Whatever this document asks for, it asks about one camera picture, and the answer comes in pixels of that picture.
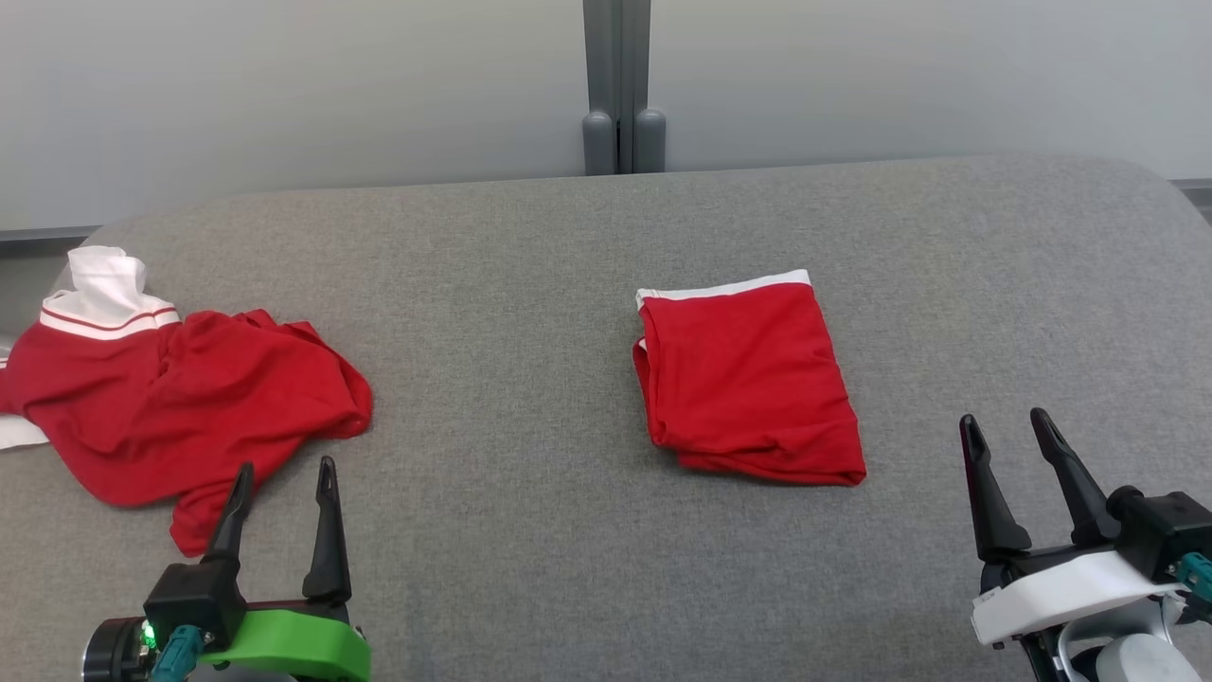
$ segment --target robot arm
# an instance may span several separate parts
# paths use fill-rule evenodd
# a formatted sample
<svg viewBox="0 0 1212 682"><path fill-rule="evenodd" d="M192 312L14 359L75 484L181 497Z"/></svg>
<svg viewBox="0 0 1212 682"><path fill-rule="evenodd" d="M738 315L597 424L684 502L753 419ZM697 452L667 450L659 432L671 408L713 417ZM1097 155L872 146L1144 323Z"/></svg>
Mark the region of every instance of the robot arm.
<svg viewBox="0 0 1212 682"><path fill-rule="evenodd" d="M143 617L102 623L85 649L84 682L182 682L199 664L235 664L297 680L368 682L371 649L349 625L353 595L332 458L320 462L311 569L303 600L247 603L236 586L240 533L253 470L240 469L211 543L196 564L171 564Z"/></svg>
<svg viewBox="0 0 1212 682"><path fill-rule="evenodd" d="M1070 545L1031 549L997 487L981 428L972 415L960 420L977 556L985 562L973 600L977 638L997 649L1019 642L1041 682L1197 682L1170 630L1212 623L1212 512L1184 493L1145 498L1125 487L1108 500L1046 412L1033 409L1031 426L1073 520ZM1105 647L1070 655L1079 642L1108 637Z"/></svg>

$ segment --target teal cable connector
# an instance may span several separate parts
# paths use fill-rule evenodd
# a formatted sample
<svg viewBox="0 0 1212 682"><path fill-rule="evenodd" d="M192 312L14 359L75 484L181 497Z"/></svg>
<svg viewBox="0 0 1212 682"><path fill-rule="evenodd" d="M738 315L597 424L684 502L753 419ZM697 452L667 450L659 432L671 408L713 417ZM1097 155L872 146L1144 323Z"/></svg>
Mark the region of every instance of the teal cable connector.
<svg viewBox="0 0 1212 682"><path fill-rule="evenodd" d="M1212 602L1212 561L1199 552L1183 556L1178 562L1178 580L1191 589L1191 594Z"/></svg>
<svg viewBox="0 0 1212 682"><path fill-rule="evenodd" d="M168 643L152 669L152 682L185 682L185 677L198 667L202 655L202 631L193 625L182 625L172 631Z"/></svg>

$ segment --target white trim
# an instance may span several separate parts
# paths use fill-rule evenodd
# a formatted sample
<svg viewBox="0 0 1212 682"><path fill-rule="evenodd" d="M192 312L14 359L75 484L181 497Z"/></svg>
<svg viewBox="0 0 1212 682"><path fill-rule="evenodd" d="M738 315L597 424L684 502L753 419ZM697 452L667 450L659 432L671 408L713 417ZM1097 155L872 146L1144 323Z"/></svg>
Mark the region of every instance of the white trim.
<svg viewBox="0 0 1212 682"><path fill-rule="evenodd" d="M707 288L676 288L671 291L663 291L659 288L640 288L635 292L635 306L636 309L642 308L645 298L669 298L670 300L685 300L686 298L731 296L732 293L741 293L742 291L753 291L754 288L761 288L762 286L770 286L772 283L806 283L808 286L812 286L812 281L808 279L808 270L801 268L801 269L793 269L791 271L784 271L783 274L770 274L766 276L759 276L758 279L750 279L748 281L737 281L736 283L721 283L720 286L708 286Z"/></svg>
<svg viewBox="0 0 1212 682"><path fill-rule="evenodd" d="M181 321L172 303L143 292L147 265L114 246L68 251L75 291L42 300L39 322L67 333L112 340Z"/></svg>
<svg viewBox="0 0 1212 682"><path fill-rule="evenodd" d="M0 451L46 443L46 435L21 415L0 414Z"/></svg>
<svg viewBox="0 0 1212 682"><path fill-rule="evenodd" d="M38 317L44 326L50 326L51 328L58 328L59 331L65 331L68 333L75 333L76 336L84 336L86 338L96 338L98 340L113 340L115 338L122 338L124 336L130 336L131 333L137 333L139 331L147 331L149 328L159 328L170 323L176 323L181 321L181 315L177 310L168 308L161 310L156 314L141 314L135 315L131 321L121 325L118 328L98 328L96 326L85 323L82 321L73 321L55 316L46 310Z"/></svg>

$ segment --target clothing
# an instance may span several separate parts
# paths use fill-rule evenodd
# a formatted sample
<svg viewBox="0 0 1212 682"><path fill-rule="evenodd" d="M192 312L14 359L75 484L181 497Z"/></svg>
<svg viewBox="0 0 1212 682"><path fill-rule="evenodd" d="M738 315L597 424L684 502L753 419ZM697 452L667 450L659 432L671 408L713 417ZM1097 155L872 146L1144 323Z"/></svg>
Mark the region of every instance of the clothing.
<svg viewBox="0 0 1212 682"><path fill-rule="evenodd" d="M179 495L170 533L201 554L245 462L255 483L309 437L366 430L371 390L305 321L199 311L143 293L121 248L69 254L76 291L44 302L0 371L0 413L36 424L80 485L118 506Z"/></svg>
<svg viewBox="0 0 1212 682"><path fill-rule="evenodd" d="M8 354L13 338L0 336L0 371L8 367ZM28 419L15 414L0 414L0 451L21 446L46 443L46 435Z"/></svg>
<svg viewBox="0 0 1212 682"><path fill-rule="evenodd" d="M633 350L648 435L688 469L788 483L867 476L829 331L806 270L636 292Z"/></svg>

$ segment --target folded red shirt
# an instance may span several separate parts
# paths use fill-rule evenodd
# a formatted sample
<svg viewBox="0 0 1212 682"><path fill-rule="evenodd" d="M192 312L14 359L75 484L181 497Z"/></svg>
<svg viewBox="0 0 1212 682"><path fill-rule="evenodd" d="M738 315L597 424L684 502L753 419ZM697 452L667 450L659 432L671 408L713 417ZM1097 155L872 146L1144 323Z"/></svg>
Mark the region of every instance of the folded red shirt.
<svg viewBox="0 0 1212 682"><path fill-rule="evenodd" d="M788 483L857 486L867 476L808 273L636 292L633 350L652 442L687 469Z"/></svg>

